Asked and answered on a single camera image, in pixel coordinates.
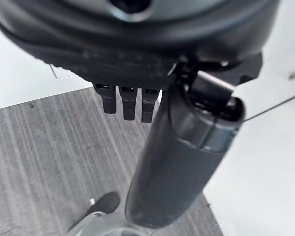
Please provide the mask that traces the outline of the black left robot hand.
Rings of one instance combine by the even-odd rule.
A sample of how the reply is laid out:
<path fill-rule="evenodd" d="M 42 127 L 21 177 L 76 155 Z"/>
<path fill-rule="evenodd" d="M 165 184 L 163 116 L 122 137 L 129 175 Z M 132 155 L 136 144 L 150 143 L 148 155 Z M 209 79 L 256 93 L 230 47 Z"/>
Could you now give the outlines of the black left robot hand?
<path fill-rule="evenodd" d="M 161 229 L 201 194 L 245 117 L 235 88 L 256 79 L 277 0 L 0 0 L 0 30 L 33 57 L 122 98 L 152 127 L 125 217 Z"/>

